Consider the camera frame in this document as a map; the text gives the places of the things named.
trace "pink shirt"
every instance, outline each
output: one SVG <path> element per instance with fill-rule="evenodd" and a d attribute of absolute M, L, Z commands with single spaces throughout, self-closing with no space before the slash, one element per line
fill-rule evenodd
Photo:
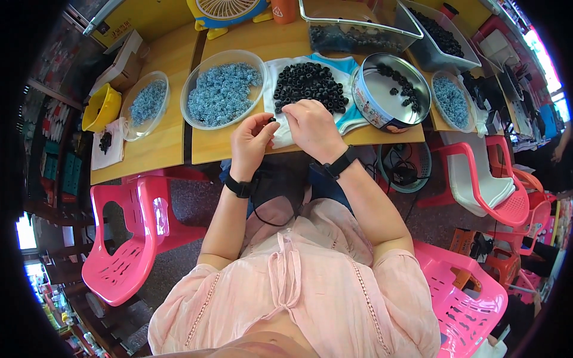
<path fill-rule="evenodd" d="M 278 207 L 290 204 L 276 198 L 257 213 L 284 222 L 292 212 Z M 286 310 L 322 358 L 437 355 L 438 321 L 412 254 L 391 250 L 372 264 L 357 221 L 330 199 L 279 232 L 253 217 L 240 259 L 221 271 L 197 265 L 154 313 L 154 354 L 217 348 Z"/>

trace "black wristwatch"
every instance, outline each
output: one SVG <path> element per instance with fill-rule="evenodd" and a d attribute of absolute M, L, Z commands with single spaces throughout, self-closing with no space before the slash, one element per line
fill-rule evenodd
<path fill-rule="evenodd" d="M 328 175 L 330 175 L 333 179 L 338 180 L 340 173 L 342 173 L 354 160 L 358 158 L 358 153 L 356 153 L 356 148 L 354 146 L 349 145 L 348 149 L 344 154 L 340 156 L 340 158 L 336 159 L 334 163 L 328 164 L 324 163 L 322 165 L 322 169 Z"/>
<path fill-rule="evenodd" d="M 257 189 L 258 179 L 253 178 L 250 182 L 236 182 L 230 175 L 225 179 L 225 185 L 230 191 L 235 193 L 238 198 L 247 199 L 254 194 Z"/>

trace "yellow toy fan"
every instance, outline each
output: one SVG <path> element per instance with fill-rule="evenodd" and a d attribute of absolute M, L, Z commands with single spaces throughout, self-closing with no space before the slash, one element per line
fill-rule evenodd
<path fill-rule="evenodd" d="M 271 20 L 270 0 L 187 0 L 195 17 L 195 30 L 209 29 L 207 38 L 213 40 L 226 34 L 230 25 L 253 19 L 253 22 Z"/>

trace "lace trim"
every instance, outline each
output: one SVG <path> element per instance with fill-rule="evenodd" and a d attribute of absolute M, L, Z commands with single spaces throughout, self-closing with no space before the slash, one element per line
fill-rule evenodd
<path fill-rule="evenodd" d="M 360 286 L 362 287 L 362 293 L 364 294 L 364 297 L 366 299 L 366 305 L 368 306 L 368 311 L 370 312 L 370 317 L 372 318 L 372 322 L 374 323 L 374 329 L 376 330 L 376 336 L 378 338 L 378 343 L 380 343 L 382 345 L 382 348 L 384 349 L 385 353 L 387 355 L 390 355 L 390 350 L 388 349 L 388 346 L 384 343 L 384 339 L 382 338 L 382 331 L 380 330 L 380 323 L 378 323 L 378 318 L 376 317 L 376 312 L 374 311 L 374 306 L 372 305 L 372 302 L 370 302 L 370 296 L 368 296 L 368 292 L 366 291 L 366 285 L 364 284 L 364 279 L 362 278 L 362 273 L 360 273 L 360 270 L 358 269 L 358 266 L 356 265 L 356 262 L 354 262 L 354 260 L 352 260 L 348 256 L 346 256 L 346 259 L 350 262 L 350 265 L 352 265 L 352 268 L 354 268 L 354 273 L 356 274 L 358 282 L 360 282 Z"/>
<path fill-rule="evenodd" d="M 213 291 L 215 291 L 215 286 L 217 285 L 217 282 L 219 281 L 220 275 L 221 275 L 220 272 L 217 273 L 217 275 L 215 276 L 215 279 L 213 280 L 213 283 L 211 284 L 211 287 L 209 288 L 209 292 L 207 292 L 207 298 L 205 299 L 205 302 L 201 306 L 201 310 L 199 311 L 199 314 L 197 315 L 195 322 L 193 322 L 193 326 L 191 326 L 191 331 L 189 331 L 189 334 L 187 335 L 187 341 L 185 342 L 185 347 L 189 347 L 189 344 L 191 344 L 191 340 L 193 339 L 193 337 L 195 337 L 195 332 L 197 331 L 197 326 L 201 322 L 201 318 L 203 318 L 203 314 L 205 313 L 207 306 L 209 306 L 209 303 L 211 302 L 211 297 L 213 296 Z"/>

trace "yellow plastic basin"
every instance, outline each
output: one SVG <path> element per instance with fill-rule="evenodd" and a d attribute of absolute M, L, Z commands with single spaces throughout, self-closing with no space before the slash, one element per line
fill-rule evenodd
<path fill-rule="evenodd" d="M 81 121 L 82 131 L 103 131 L 107 124 L 117 119 L 120 107 L 121 94 L 106 83 L 89 99 Z"/>

